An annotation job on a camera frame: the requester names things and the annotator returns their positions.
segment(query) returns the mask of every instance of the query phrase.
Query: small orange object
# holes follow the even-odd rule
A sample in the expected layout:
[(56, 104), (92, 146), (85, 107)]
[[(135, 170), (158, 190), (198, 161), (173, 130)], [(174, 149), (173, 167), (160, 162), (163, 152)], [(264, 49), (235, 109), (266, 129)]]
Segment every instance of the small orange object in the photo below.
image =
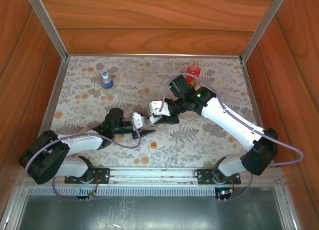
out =
[(151, 143), (151, 148), (152, 148), (152, 149), (156, 149), (157, 146), (158, 146), (157, 143), (155, 143), (155, 142), (152, 142), (152, 143)]

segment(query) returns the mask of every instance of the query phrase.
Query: plastic bottle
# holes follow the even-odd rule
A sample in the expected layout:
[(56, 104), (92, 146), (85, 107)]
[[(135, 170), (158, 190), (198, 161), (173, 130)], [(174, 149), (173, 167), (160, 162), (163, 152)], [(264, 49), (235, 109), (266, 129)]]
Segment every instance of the plastic bottle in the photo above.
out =
[(113, 79), (107, 72), (103, 72), (101, 76), (101, 85), (105, 89), (110, 89), (113, 87)]
[[(190, 74), (199, 76), (200, 68), (198, 66), (199, 66), (199, 63), (198, 61), (195, 60), (193, 64), (187, 68), (187, 72)], [(197, 79), (195, 79), (192, 76), (186, 76), (186, 80), (188, 81), (189, 84), (191, 84), (195, 88)]]

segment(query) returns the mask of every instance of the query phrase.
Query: red bottle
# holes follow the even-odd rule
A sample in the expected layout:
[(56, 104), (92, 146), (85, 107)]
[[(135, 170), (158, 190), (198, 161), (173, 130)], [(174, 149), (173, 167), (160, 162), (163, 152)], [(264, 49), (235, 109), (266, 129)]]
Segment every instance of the red bottle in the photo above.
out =
[[(198, 61), (194, 61), (191, 66), (187, 68), (187, 72), (196, 76), (199, 76), (200, 74), (200, 68), (198, 67), (199, 63)], [(186, 80), (188, 81), (189, 84), (191, 84), (194, 88), (196, 86), (196, 81), (197, 79), (192, 77), (192, 76), (186, 76)]]

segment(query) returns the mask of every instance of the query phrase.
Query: floral tablecloth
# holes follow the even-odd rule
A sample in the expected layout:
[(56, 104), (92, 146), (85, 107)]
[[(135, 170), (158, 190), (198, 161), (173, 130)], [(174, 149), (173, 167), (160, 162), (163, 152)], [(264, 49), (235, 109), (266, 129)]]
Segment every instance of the floral tablecloth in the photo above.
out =
[[(119, 107), (129, 119), (133, 112), (147, 114), (151, 101), (161, 100), (164, 86), (175, 74), (186, 72), (192, 58), (73, 56), (63, 82), (51, 129), (57, 134), (86, 132), (101, 123), (109, 109)], [(198, 59), (201, 77), (212, 83), (223, 101), (255, 123), (252, 106), (238, 59)], [(112, 75), (114, 87), (100, 85), (101, 73)], [(223, 156), (244, 152), (242, 146), (215, 123), (187, 112), (179, 125), (159, 125), (142, 138), (136, 149), (115, 146), (82, 152), (94, 165), (211, 167)], [(131, 135), (115, 140), (134, 145)]]

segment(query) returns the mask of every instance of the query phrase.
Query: wood grain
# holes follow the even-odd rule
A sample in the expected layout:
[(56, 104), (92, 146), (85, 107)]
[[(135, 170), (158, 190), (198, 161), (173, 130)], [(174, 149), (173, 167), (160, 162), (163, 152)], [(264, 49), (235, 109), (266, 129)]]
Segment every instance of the wood grain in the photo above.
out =
[(57, 28), (255, 31), (271, 0), (42, 0)]
[[(249, 77), (263, 125), (266, 129), (270, 127), (276, 129), (280, 141), (294, 144), (291, 137), (288, 138), (288, 133), (283, 125), (281, 110), (276, 103), (276, 92), (273, 91), (272, 85), (270, 85), (263, 61), (258, 49), (255, 48), (247, 62)], [(277, 162), (295, 159), (296, 155), (292, 151), (281, 146), (278, 147)], [(313, 181), (308, 182), (305, 180), (300, 168), (301, 166), (298, 165), (284, 166), (284, 174), (301, 226), (303, 229), (313, 229), (314, 226), (319, 226), (317, 209), (308, 189), (308, 184), (313, 184)]]
[(30, 11), (28, 0), (0, 0), (0, 78)]
[(70, 53), (241, 54), (252, 33), (163, 29), (60, 29)]
[(6, 179), (0, 185), (0, 210), (5, 208), (6, 201), (4, 200), (9, 198), (20, 170), (17, 160), (20, 154), (36, 139), (51, 96), (57, 70), (61, 62), (61, 58), (52, 43), (47, 49), (45, 59), (40, 60), (40, 62), (43, 62), (43, 65), (39, 74), (34, 76), (34, 79), (36, 79), (34, 90), (25, 112), (20, 116), (22, 119), (21, 124), (9, 150), (4, 167), (0, 172), (0, 179)]
[(302, 175), (309, 182), (319, 213), (319, 182), (313, 181), (319, 172), (319, 113), (276, 19), (268, 26), (258, 49), (291, 143), (305, 153), (300, 163)]
[(0, 168), (20, 127), (49, 42), (38, 17), (32, 12), (0, 80)]
[(319, 109), (319, 0), (285, 0), (277, 18)]

